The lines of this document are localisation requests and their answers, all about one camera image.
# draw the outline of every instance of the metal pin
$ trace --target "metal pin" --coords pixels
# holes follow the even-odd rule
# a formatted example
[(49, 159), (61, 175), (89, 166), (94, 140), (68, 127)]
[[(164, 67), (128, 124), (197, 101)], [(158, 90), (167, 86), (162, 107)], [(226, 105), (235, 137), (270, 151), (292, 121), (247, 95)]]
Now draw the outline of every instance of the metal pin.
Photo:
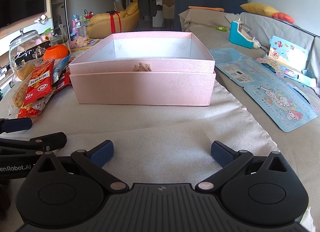
[(210, 189), (213, 189), (214, 185), (211, 182), (203, 181), (198, 184), (198, 187), (202, 190), (210, 190)]
[(110, 184), (110, 188), (114, 190), (121, 190), (121, 189), (124, 189), (125, 187), (126, 187), (126, 184), (120, 181), (113, 182), (112, 184)]

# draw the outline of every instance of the yellow armchair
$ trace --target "yellow armchair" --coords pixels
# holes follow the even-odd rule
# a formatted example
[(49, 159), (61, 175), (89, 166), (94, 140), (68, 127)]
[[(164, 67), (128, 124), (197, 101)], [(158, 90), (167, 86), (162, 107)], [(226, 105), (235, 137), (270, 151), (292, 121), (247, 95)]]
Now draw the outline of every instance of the yellow armchair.
[[(132, 31), (140, 19), (138, 0), (133, 0), (133, 3), (131, 3), (125, 11), (120, 11), (119, 17), (121, 21), (121, 32)], [(113, 15), (116, 33), (120, 33), (119, 17), (117, 14)], [(97, 14), (93, 16), (86, 30), (89, 38), (103, 39), (111, 35), (110, 14)]]

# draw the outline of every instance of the orange pumpkin container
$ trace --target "orange pumpkin container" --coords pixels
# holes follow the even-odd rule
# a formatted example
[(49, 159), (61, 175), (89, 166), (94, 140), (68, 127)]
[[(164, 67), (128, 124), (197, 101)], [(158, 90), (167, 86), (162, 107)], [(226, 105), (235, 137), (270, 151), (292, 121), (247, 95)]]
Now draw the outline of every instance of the orange pumpkin container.
[(49, 47), (44, 53), (43, 60), (45, 61), (50, 58), (61, 59), (61, 58), (67, 57), (68, 55), (69, 55), (68, 48), (63, 44), (60, 44), (60, 45)]

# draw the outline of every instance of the cardboard box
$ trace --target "cardboard box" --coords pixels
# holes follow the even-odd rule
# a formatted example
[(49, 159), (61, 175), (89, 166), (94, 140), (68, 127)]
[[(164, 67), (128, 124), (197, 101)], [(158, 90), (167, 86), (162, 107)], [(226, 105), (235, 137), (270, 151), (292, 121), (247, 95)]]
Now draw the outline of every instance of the cardboard box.
[[(133, 71), (138, 63), (152, 71)], [(216, 74), (188, 32), (112, 34), (69, 64), (79, 103), (209, 106)]]

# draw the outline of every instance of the red strap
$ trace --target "red strap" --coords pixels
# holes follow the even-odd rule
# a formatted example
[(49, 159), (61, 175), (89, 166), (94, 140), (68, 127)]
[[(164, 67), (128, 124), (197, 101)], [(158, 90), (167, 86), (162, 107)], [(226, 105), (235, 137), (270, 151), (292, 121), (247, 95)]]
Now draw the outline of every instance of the red strap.
[[(120, 32), (121, 32), (121, 20), (120, 20), (120, 16), (119, 16), (119, 13), (117, 11), (114, 12), (114, 14), (117, 14), (118, 15), (118, 18), (119, 18), (119, 25), (120, 25)], [(116, 33), (116, 26), (115, 26), (115, 20), (113, 18), (113, 15), (114, 14), (111, 14), (110, 15), (110, 25), (111, 25), (111, 33)]]

